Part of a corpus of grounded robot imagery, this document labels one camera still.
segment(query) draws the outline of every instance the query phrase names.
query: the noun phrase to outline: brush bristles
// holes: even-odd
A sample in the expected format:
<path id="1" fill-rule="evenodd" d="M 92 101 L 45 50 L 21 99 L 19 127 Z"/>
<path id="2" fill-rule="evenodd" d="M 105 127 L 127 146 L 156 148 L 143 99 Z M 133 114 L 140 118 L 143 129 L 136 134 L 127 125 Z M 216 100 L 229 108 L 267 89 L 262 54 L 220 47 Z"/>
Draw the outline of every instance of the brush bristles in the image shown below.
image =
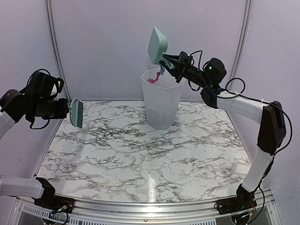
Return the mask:
<path id="1" fill-rule="evenodd" d="M 83 127 L 83 102 L 78 102 L 78 110 L 77 110 L 77 127 Z"/>

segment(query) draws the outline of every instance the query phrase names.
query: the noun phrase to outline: blue item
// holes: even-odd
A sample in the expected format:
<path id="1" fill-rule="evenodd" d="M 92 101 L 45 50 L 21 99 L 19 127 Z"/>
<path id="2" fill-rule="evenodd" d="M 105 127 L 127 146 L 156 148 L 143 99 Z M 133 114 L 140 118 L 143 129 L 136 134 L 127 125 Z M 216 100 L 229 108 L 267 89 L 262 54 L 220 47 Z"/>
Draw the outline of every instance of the blue item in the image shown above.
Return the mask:
<path id="1" fill-rule="evenodd" d="M 75 98 L 69 105 L 70 121 L 74 127 L 83 127 L 83 102 Z"/>

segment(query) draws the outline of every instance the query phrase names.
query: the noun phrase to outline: pink object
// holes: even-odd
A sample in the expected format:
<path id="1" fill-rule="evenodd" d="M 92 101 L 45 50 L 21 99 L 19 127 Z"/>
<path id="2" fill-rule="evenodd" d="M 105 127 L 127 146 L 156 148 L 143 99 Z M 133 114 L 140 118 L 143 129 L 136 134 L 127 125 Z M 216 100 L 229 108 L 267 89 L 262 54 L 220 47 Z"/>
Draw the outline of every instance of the pink object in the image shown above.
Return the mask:
<path id="1" fill-rule="evenodd" d="M 159 76 L 160 76 L 160 72 L 157 72 L 157 73 L 156 73 L 156 79 L 155 79 L 155 80 L 149 78 L 147 81 L 148 81 L 149 83 L 155 83 L 156 81 L 158 81 Z"/>

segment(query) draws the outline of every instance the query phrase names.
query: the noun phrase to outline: green brush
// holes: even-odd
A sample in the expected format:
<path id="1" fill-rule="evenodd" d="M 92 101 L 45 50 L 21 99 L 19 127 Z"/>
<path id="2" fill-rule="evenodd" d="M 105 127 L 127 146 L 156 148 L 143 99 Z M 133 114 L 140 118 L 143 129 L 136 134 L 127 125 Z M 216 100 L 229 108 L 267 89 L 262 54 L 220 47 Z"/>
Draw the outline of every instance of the green brush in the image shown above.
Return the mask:
<path id="1" fill-rule="evenodd" d="M 151 62 L 159 65 L 159 61 L 164 60 L 163 54 L 167 52 L 167 49 L 167 37 L 157 27 L 154 27 L 148 45 L 148 55 Z"/>
<path id="2" fill-rule="evenodd" d="M 74 127 L 83 127 L 83 102 L 75 98 L 69 105 L 70 121 Z"/>

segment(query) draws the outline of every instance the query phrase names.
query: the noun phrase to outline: white wall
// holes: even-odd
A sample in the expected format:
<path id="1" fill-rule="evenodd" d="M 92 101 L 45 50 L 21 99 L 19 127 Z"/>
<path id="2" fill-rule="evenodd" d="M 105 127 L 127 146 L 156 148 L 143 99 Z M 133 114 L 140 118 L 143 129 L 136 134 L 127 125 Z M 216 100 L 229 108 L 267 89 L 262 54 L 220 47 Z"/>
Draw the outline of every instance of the white wall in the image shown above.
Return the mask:
<path id="1" fill-rule="evenodd" d="M 57 76 L 47 28 L 44 1 L 1 1 L 0 96 L 20 90 L 36 69 Z M 57 121 L 40 131 L 29 129 L 23 118 L 0 140 L 0 174 L 31 178 Z M 7 224 L 14 198 L 0 196 L 0 224 Z"/>
<path id="2" fill-rule="evenodd" d="M 284 225 L 299 224 L 300 212 L 299 12 L 297 0 L 255 0 L 237 74 L 247 84 L 245 95 L 280 101 L 292 120 L 292 143 L 276 156 L 264 182 L 264 187 L 271 186 Z M 254 158 L 258 125 L 237 115 L 231 117 L 247 151 Z"/>
<path id="3" fill-rule="evenodd" d="M 169 54 L 203 49 L 203 62 L 220 58 L 230 73 L 245 7 L 244 0 L 52 3 L 70 95 L 81 99 L 143 98 L 140 76 L 154 68 L 147 55 L 153 26 L 168 37 Z M 200 99 L 186 83 L 182 100 Z"/>

